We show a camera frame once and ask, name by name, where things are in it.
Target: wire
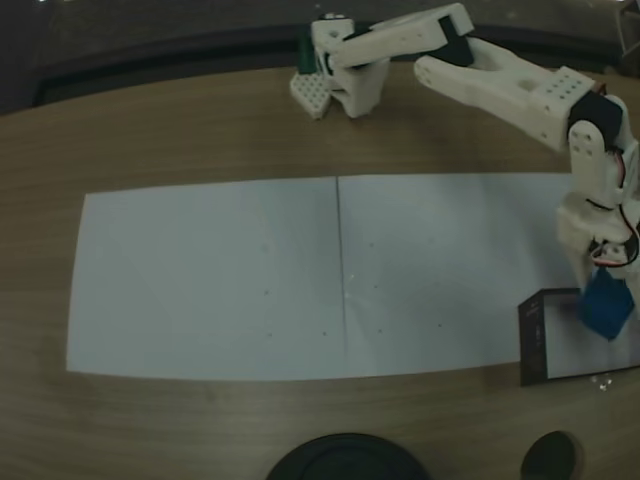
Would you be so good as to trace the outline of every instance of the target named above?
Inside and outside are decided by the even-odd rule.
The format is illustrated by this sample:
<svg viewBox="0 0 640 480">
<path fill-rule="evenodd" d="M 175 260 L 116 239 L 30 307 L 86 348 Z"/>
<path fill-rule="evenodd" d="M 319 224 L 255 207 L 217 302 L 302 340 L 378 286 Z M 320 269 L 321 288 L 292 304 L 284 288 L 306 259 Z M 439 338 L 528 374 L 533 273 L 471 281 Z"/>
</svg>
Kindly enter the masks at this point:
<svg viewBox="0 0 640 480">
<path fill-rule="evenodd" d="M 619 187 L 622 188 L 624 187 L 624 181 L 626 180 L 627 177 L 627 167 L 624 164 L 624 159 L 622 158 L 622 154 L 620 152 L 620 150 L 615 150 L 613 152 L 616 162 L 618 163 L 618 168 L 620 170 L 620 181 L 619 181 Z M 610 208 L 607 208 L 603 205 L 600 205 L 596 202 L 593 202 L 592 200 L 587 199 L 587 201 L 597 207 L 597 208 L 601 208 L 603 210 L 613 210 Z M 598 247 L 596 247 L 592 252 L 591 252 L 591 259 L 593 260 L 593 263 L 597 266 L 601 266 L 601 267 L 608 267 L 608 268 L 621 268 L 621 267 L 626 267 L 628 265 L 631 265 L 633 262 L 635 262 L 638 259 L 638 256 L 640 255 L 640 234 L 638 234 L 638 229 L 637 227 L 633 226 L 631 224 L 631 222 L 629 222 L 629 219 L 627 218 L 627 215 L 624 213 L 624 209 L 622 208 L 622 205 L 618 205 L 618 211 L 620 212 L 620 217 L 622 217 L 622 221 L 625 223 L 625 225 L 627 226 L 627 228 L 629 229 L 629 231 L 632 233 L 632 238 L 634 239 L 634 250 L 633 250 L 633 255 L 631 255 L 631 259 L 627 260 L 626 262 L 612 262 L 609 260 L 597 260 L 597 257 L 602 255 L 602 252 L 605 248 L 605 246 L 607 245 L 608 242 L 604 241 L 602 242 Z"/>
<path fill-rule="evenodd" d="M 626 267 L 628 265 L 631 265 L 633 262 L 635 262 L 638 259 L 638 255 L 640 255 L 640 234 L 638 234 L 638 229 L 636 227 L 634 227 L 631 224 L 631 222 L 629 222 L 629 219 L 627 218 L 626 214 L 624 213 L 624 209 L 622 208 L 622 205 L 618 205 L 618 210 L 620 212 L 620 216 L 622 217 L 622 221 L 625 223 L 627 228 L 631 231 L 631 233 L 633 234 L 633 238 L 635 239 L 635 248 L 634 248 L 634 251 L 633 251 L 633 255 L 631 256 L 631 258 L 629 260 L 627 260 L 626 262 L 623 262 L 623 263 L 612 262 L 612 261 L 609 261 L 609 260 L 597 260 L 595 257 L 597 257 L 598 255 L 602 254 L 602 250 L 604 249 L 604 247 L 606 245 L 606 242 L 603 242 L 597 249 L 595 249 L 591 253 L 591 259 L 593 260 L 593 263 L 595 263 L 599 267 L 609 267 L 609 268 Z"/>
<path fill-rule="evenodd" d="M 600 210 L 605 210 L 607 212 L 612 212 L 614 210 L 613 208 L 609 208 L 609 207 L 605 207 L 604 205 L 600 205 L 599 203 L 594 202 L 590 198 L 587 198 L 587 203 L 590 203 L 592 206 L 594 206 L 596 208 L 599 208 Z"/>
</svg>

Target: black object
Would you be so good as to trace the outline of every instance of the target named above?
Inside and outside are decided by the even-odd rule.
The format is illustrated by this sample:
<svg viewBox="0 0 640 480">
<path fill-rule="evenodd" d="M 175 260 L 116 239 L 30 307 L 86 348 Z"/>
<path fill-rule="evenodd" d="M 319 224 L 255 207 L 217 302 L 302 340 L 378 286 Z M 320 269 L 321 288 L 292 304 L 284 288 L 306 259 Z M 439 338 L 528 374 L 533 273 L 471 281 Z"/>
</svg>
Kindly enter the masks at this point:
<svg viewBox="0 0 640 480">
<path fill-rule="evenodd" d="M 406 450 L 378 437 L 329 435 L 299 446 L 267 480 L 432 480 Z"/>
<path fill-rule="evenodd" d="M 564 432 L 552 432 L 536 441 L 520 468 L 522 480 L 574 480 L 582 455 L 576 442 Z"/>
<path fill-rule="evenodd" d="M 520 385 L 543 383 L 549 378 L 547 368 L 547 332 L 545 306 L 556 304 L 572 316 L 577 309 L 579 288 L 550 288 L 540 290 L 518 306 L 520 330 Z"/>
<path fill-rule="evenodd" d="M 451 17 L 448 15 L 438 20 L 438 23 L 447 38 L 447 44 L 438 50 L 425 52 L 425 54 L 458 67 L 471 65 L 474 62 L 474 58 L 467 37 L 458 34 Z"/>
<path fill-rule="evenodd" d="M 622 126 L 622 108 L 603 95 L 595 92 L 587 92 L 571 109 L 567 134 L 574 123 L 586 120 L 593 123 L 604 138 L 604 146 L 607 150 L 613 150 L 615 139 Z"/>
<path fill-rule="evenodd" d="M 356 23 L 356 34 L 366 32 L 374 23 Z M 296 65 L 300 31 L 305 28 L 308 25 L 230 30 L 60 62 L 33 72 L 33 88 L 37 90 L 33 98 L 32 93 L 20 99 L 15 93 L 10 96 L 17 102 L 15 108 L 21 109 L 149 82 Z M 607 65 L 617 65 L 620 58 L 616 42 L 486 25 L 476 25 L 474 36 L 545 67 L 567 65 L 601 72 Z M 398 60 L 415 61 L 418 56 L 405 55 Z"/>
<path fill-rule="evenodd" d="M 322 59 L 322 69 L 329 76 L 333 76 L 333 68 L 329 65 L 329 54 L 325 52 L 324 58 Z"/>
</svg>

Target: green object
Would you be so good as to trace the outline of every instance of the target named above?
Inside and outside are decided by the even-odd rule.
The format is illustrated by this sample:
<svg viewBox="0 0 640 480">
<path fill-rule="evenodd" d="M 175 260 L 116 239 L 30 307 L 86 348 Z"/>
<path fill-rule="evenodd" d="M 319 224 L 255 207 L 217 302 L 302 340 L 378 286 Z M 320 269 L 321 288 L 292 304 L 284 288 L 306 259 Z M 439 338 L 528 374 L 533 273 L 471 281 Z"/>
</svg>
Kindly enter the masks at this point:
<svg viewBox="0 0 640 480">
<path fill-rule="evenodd" d="M 298 42 L 298 73 L 310 75 L 318 71 L 316 51 L 313 48 L 310 32 L 307 30 L 300 35 Z"/>
</svg>

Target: white paper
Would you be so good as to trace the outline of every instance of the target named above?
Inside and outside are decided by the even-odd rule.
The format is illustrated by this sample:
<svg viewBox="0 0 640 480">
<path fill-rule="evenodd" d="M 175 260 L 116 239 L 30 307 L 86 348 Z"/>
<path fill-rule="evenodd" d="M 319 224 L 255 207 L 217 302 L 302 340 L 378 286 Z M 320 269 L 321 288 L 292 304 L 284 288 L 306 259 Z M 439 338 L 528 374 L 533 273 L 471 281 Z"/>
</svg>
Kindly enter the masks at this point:
<svg viewBox="0 0 640 480">
<path fill-rule="evenodd" d="M 345 375 L 335 179 L 88 195 L 70 370 L 220 380 Z"/>
<path fill-rule="evenodd" d="M 569 181 L 341 178 L 352 375 L 518 361 L 518 305 L 541 288 L 575 285 L 555 230 Z"/>
<path fill-rule="evenodd" d="M 291 380 L 511 362 L 517 306 L 575 285 L 555 233 L 568 176 L 338 186 L 339 206 L 334 178 L 87 196 L 68 368 Z"/>
</svg>

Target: blue block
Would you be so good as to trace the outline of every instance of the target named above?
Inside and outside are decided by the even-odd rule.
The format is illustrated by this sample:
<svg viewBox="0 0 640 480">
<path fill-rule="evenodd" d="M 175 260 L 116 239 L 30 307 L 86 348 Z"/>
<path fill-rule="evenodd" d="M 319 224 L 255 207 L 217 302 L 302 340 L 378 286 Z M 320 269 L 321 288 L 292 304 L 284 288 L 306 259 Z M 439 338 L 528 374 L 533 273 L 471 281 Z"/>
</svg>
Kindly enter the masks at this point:
<svg viewBox="0 0 640 480">
<path fill-rule="evenodd" d="M 633 308 L 633 297 L 624 280 L 616 280 L 605 268 L 599 268 L 582 293 L 578 315 L 591 330 L 613 340 Z"/>
</svg>

